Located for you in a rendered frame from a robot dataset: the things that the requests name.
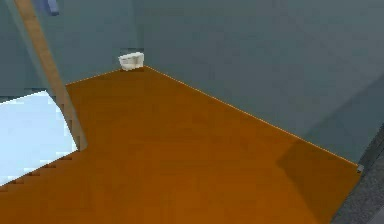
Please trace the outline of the white box-shaped object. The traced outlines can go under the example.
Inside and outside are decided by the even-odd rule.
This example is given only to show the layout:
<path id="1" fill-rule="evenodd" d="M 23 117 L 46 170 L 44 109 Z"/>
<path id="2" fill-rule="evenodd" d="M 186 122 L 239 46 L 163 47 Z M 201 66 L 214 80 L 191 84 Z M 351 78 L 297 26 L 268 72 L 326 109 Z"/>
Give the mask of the white box-shaped object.
<path id="1" fill-rule="evenodd" d="M 144 66 L 144 54 L 142 52 L 134 52 L 118 57 L 121 68 L 125 71 L 141 68 Z"/>

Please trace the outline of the blue object on wall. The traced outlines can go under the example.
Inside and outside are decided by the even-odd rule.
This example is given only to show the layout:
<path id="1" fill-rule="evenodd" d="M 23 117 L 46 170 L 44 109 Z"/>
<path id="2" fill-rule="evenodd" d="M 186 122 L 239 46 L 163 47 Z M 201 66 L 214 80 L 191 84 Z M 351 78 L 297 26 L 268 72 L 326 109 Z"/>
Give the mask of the blue object on wall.
<path id="1" fill-rule="evenodd" d="M 57 0 L 34 0 L 34 3 L 39 12 L 49 16 L 57 16 L 60 14 Z"/>

